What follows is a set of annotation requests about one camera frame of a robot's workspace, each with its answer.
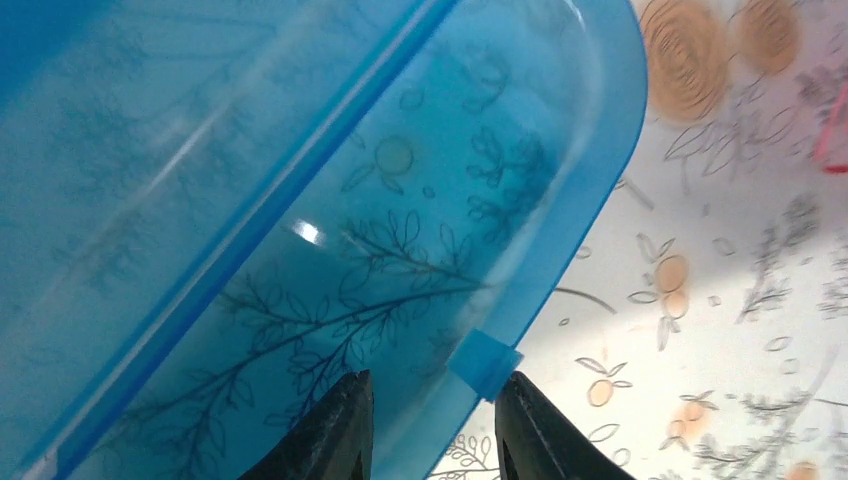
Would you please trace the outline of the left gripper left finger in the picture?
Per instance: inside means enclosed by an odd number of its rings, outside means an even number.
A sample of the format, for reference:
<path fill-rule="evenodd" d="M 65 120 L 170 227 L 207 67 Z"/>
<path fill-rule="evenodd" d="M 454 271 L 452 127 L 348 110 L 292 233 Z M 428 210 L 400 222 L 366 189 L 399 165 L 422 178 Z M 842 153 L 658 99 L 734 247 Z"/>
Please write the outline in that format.
<path fill-rule="evenodd" d="M 374 390 L 368 370 L 346 373 L 243 480 L 369 479 Z"/>

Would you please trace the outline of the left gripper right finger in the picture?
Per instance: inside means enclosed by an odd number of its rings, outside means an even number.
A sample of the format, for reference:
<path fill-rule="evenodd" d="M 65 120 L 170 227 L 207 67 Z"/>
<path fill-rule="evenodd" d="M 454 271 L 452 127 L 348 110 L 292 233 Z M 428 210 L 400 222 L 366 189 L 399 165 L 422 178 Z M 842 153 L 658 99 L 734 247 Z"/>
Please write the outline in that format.
<path fill-rule="evenodd" d="M 510 375 L 494 406 L 502 479 L 633 480 L 524 373 Z"/>

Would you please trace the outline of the blue translucent glasses case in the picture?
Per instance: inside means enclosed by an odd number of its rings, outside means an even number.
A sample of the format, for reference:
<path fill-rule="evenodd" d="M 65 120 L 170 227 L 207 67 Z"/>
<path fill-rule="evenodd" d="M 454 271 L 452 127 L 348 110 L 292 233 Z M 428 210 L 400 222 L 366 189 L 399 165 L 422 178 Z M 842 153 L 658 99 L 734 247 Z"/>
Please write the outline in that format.
<path fill-rule="evenodd" d="M 367 372 L 423 479 L 621 176 L 629 1 L 5 1 L 1 475 L 235 479 Z"/>

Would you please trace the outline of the pink sunglasses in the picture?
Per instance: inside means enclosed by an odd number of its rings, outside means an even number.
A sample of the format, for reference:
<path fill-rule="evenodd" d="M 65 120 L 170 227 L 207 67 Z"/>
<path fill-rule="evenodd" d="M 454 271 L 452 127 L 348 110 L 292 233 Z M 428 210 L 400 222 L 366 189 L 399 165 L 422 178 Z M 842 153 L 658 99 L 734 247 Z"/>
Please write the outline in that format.
<path fill-rule="evenodd" d="M 812 159 L 823 173 L 847 173 L 847 83 L 842 85 L 827 113 Z"/>

